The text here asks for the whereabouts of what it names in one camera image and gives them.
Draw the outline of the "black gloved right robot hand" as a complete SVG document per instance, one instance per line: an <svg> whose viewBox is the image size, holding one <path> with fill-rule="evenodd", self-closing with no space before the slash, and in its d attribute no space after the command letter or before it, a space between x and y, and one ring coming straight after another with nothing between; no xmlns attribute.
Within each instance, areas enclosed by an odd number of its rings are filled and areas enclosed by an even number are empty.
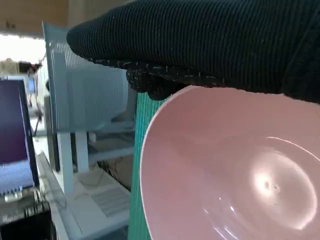
<svg viewBox="0 0 320 240"><path fill-rule="evenodd" d="M320 101L317 0L136 0L66 40L155 101L190 85Z"/></svg>

